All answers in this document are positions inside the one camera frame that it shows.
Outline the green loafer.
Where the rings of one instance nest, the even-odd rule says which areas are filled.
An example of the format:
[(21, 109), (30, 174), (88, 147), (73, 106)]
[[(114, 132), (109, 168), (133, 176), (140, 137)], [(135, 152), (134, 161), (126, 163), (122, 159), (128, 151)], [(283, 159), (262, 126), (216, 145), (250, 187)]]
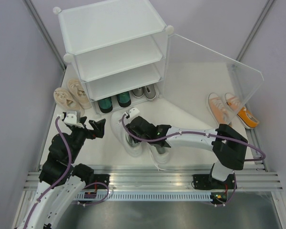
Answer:
[(129, 92), (120, 93), (116, 96), (120, 107), (128, 107), (131, 104), (131, 97)]
[(98, 101), (99, 109), (102, 113), (109, 113), (113, 110), (112, 99), (107, 97)]

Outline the white sneaker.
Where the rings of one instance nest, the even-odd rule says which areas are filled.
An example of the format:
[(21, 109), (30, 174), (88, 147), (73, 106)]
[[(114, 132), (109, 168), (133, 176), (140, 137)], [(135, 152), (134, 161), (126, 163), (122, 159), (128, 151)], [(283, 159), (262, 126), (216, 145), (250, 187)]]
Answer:
[(130, 156), (138, 157), (143, 152), (142, 144), (135, 143), (126, 132), (121, 121), (122, 115), (119, 111), (112, 114), (110, 121), (112, 132)]
[(171, 158), (171, 155), (165, 148), (155, 147), (153, 145), (147, 145), (149, 156), (151, 157), (153, 165), (158, 171), (168, 171), (167, 168), (162, 168), (160, 165), (167, 164)]

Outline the grey canvas sneaker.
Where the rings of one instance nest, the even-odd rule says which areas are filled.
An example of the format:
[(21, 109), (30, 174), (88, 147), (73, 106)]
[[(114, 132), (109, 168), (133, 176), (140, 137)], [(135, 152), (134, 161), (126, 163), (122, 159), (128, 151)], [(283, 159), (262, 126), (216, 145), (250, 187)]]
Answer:
[(139, 87), (139, 88), (133, 89), (132, 94), (137, 99), (142, 98), (144, 96), (143, 88)]
[(156, 98), (156, 90), (153, 84), (145, 86), (143, 90), (147, 100), (152, 101), (153, 99)]

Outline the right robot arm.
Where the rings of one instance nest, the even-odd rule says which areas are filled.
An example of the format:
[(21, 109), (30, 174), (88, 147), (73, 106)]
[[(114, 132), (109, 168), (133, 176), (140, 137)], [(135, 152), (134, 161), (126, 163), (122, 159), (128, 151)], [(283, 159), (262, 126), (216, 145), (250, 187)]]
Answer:
[(122, 125), (135, 142), (146, 142), (160, 149), (193, 147), (213, 152), (217, 158), (208, 176), (213, 188), (220, 188), (228, 176), (242, 170), (248, 141), (231, 126), (220, 124), (216, 129), (193, 130), (171, 125), (153, 125), (141, 116)]

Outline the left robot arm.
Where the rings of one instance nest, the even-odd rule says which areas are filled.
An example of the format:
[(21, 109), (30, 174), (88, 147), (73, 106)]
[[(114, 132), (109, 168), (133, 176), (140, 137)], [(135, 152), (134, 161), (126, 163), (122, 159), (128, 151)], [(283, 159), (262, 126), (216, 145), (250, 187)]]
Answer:
[(55, 119), (58, 134), (49, 147), (43, 164), (35, 196), (28, 208), (20, 229), (54, 229), (77, 194), (86, 188), (97, 189), (108, 185), (97, 181), (94, 170), (84, 164), (73, 166), (85, 140), (104, 137), (106, 120), (90, 120), (91, 129), (85, 125), (87, 118), (63, 113)]

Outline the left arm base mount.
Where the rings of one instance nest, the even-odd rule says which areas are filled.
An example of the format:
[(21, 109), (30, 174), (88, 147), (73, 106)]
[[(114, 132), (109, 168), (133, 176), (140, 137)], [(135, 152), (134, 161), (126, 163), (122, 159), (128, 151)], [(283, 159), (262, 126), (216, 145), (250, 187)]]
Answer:
[(84, 190), (90, 190), (96, 192), (98, 190), (106, 190), (107, 188), (104, 186), (109, 185), (110, 183), (110, 175), (109, 174), (95, 174), (93, 181), (90, 183), (90, 186), (85, 187)]

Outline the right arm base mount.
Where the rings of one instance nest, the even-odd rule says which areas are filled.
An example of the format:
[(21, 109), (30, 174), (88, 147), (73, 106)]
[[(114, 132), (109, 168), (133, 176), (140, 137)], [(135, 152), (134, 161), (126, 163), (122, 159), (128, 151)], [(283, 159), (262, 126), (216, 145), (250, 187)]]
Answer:
[(230, 190), (235, 187), (235, 178), (230, 174), (225, 181), (218, 181), (208, 174), (194, 174), (191, 184), (196, 190)]

